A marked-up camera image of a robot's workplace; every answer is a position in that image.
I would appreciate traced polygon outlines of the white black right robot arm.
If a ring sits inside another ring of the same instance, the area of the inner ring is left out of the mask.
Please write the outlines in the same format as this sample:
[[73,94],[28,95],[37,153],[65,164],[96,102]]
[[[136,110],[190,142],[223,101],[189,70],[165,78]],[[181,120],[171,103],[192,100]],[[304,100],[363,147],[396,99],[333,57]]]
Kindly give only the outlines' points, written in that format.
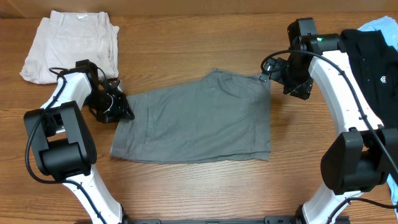
[[336,139],[321,159],[323,182],[292,216],[268,216],[266,223],[348,223],[342,211],[397,175],[397,130],[386,128],[356,83],[338,34],[319,34],[312,18],[287,28],[288,59],[280,52],[261,63],[261,81],[273,80],[284,93],[306,100],[317,84],[335,126]]

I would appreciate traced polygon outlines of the grey shorts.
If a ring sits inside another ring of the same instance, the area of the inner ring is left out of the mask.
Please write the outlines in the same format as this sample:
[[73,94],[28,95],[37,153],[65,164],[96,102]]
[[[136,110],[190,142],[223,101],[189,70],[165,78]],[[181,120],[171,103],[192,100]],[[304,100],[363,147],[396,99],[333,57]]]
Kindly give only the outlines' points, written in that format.
[[113,157],[158,164],[269,159],[271,84],[257,75],[215,70],[127,100],[135,118],[119,122]]

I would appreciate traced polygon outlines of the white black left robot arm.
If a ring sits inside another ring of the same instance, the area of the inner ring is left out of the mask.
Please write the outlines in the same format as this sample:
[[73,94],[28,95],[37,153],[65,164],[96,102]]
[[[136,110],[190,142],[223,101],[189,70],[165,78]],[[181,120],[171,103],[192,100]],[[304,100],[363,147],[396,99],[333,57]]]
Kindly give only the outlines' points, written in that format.
[[81,109],[87,106],[101,123],[133,120],[120,80],[101,80],[102,71],[89,60],[74,68],[50,68],[57,87],[39,109],[24,115],[29,136],[25,165],[43,184],[62,184],[80,201],[92,223],[129,223],[123,206],[106,188],[97,168],[95,142]]

